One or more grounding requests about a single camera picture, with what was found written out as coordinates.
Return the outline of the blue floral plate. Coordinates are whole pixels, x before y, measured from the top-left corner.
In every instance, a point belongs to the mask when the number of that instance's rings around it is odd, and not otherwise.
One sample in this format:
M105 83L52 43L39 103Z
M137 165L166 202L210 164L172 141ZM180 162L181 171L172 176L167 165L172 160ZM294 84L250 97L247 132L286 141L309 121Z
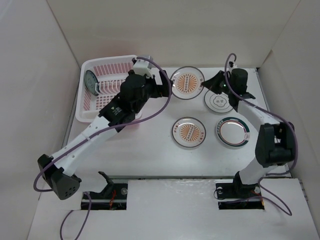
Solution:
M86 89L94 96L99 95L99 82L93 71L87 70L84 74L84 84Z

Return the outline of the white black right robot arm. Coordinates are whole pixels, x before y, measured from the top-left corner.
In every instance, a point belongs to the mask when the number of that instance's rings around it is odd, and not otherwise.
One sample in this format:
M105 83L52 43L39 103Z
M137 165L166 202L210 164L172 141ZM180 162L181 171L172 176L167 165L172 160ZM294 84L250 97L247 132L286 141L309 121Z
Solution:
M217 198L247 199L257 196L255 189L270 171L295 161L298 143L294 127L280 116L259 106L247 91L248 72L242 68L219 71L202 86L215 94L226 94L230 106L257 130L253 160L233 177L232 182L216 184Z

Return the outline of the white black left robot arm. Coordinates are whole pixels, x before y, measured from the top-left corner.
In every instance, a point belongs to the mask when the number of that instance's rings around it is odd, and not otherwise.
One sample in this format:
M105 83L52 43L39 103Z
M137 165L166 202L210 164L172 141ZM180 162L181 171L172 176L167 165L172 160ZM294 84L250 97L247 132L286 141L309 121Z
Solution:
M172 82L166 71L160 70L161 85L155 76L136 74L130 70L120 85L120 92L106 104L89 124L67 146L52 155L43 154L37 164L40 177L60 200L70 198L79 188L81 179L75 175L79 165L107 140L126 126L138 124L138 114L150 98L172 95Z

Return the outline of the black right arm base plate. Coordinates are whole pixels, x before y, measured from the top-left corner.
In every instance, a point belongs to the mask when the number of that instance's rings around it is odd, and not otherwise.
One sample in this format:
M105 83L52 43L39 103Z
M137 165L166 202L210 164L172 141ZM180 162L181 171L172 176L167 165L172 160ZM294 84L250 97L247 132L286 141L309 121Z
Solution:
M258 184L236 186L233 182L217 182L216 199L219 210L264 210Z

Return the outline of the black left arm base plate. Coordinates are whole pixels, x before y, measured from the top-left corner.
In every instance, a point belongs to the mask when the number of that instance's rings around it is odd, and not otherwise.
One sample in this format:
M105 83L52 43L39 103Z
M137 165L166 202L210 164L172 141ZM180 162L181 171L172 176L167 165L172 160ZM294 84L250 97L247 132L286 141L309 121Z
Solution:
M91 210L126 210L128 183L116 182L107 196L103 196L100 192L89 192L91 197Z

